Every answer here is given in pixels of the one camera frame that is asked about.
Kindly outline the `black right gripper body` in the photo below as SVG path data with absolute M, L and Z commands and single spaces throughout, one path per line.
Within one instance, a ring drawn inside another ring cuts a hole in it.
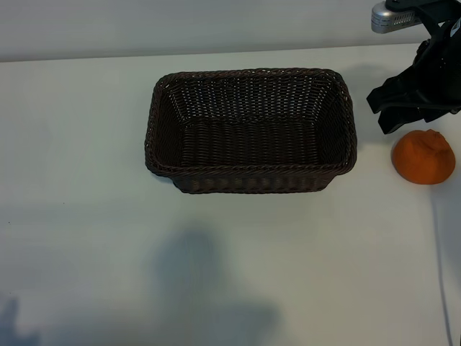
M 373 89 L 367 101 L 386 116 L 436 116 L 460 111 L 460 21 L 442 25 L 419 46 L 413 64 Z

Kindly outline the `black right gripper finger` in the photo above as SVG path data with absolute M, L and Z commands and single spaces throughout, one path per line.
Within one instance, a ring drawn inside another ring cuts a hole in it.
M 451 113 L 451 110 L 440 110 L 440 109 L 426 109 L 424 108 L 421 111 L 421 114 L 423 115 L 423 119 L 426 123 L 430 123 L 432 121 L 435 121 L 439 119 L 440 117 Z
M 420 112 L 412 107 L 388 107 L 380 112 L 378 124 L 382 132 L 387 135 L 400 127 L 420 120 Z

